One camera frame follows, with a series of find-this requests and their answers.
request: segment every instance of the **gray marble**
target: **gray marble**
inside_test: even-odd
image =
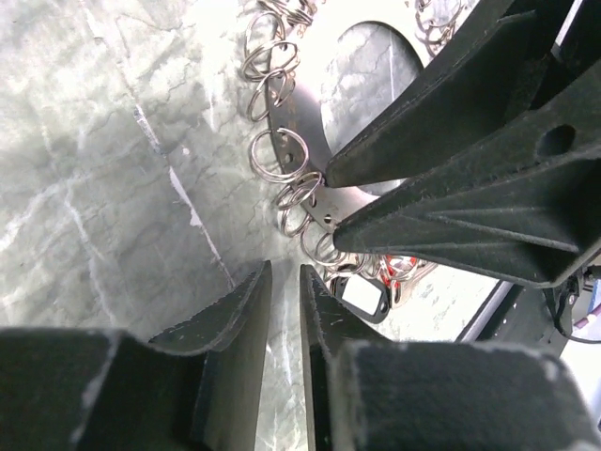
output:
[[[245,0],[0,5],[0,324],[123,327],[147,339],[270,258],[256,449],[305,449],[298,270],[307,259],[274,228],[277,188],[248,166],[248,143],[267,123],[243,117],[251,87],[238,77],[256,11]],[[342,45],[324,74],[324,92],[334,87],[326,132],[339,147],[413,73],[376,25]],[[375,50],[347,56],[345,69],[345,54],[365,45]],[[271,155],[269,143],[261,152]],[[381,331],[453,339],[493,283],[440,268]]]

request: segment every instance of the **circular hole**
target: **circular hole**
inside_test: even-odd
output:
[[[576,138],[576,129],[563,124],[546,132],[536,143],[536,155],[542,158],[557,157],[566,153]]]
[[[358,23],[339,39],[321,86],[321,117],[336,154],[384,111],[423,69],[411,45],[380,23]],[[386,194],[401,180],[360,186]]]

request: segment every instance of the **mounting hole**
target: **mounting hole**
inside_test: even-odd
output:
[[[563,124],[546,132],[536,143],[536,156],[541,158],[557,157],[567,153],[574,144],[576,129]]]

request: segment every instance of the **black cable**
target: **black cable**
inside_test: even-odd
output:
[[[585,345],[601,345],[601,340],[587,340],[585,338],[579,338],[577,336],[573,336],[565,331],[562,325],[562,315],[565,311],[566,299],[568,296],[558,296],[559,298],[559,308],[555,311],[555,296],[553,294],[553,290],[543,290],[545,292],[545,302],[547,303],[548,312],[551,314],[551,318],[553,319],[553,326],[557,332],[563,335],[565,338],[571,341],[576,341],[577,343],[583,343]]]

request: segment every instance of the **metal plate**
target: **metal plate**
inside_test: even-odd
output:
[[[348,2],[327,0],[316,3],[316,14],[311,26],[297,26],[288,32],[288,40],[299,46],[300,64],[295,69],[296,87],[292,95],[280,107],[275,107],[273,98],[280,90],[281,81],[270,80],[268,106],[272,130],[280,127],[297,132],[309,147],[311,170],[325,172],[332,152],[323,129],[321,117],[321,82],[326,68],[334,57],[338,39],[358,23],[382,23],[399,33],[410,45],[422,67],[431,57],[425,46],[415,36],[416,21],[413,9],[399,0],[370,0]],[[276,67],[289,53],[275,48],[271,55],[271,65]],[[279,133],[272,134],[276,157],[286,172],[298,167],[302,159],[301,148],[292,139]],[[378,197],[358,187],[327,188],[316,191],[316,204],[302,205],[325,229],[333,230],[334,225],[348,215],[373,202]]]

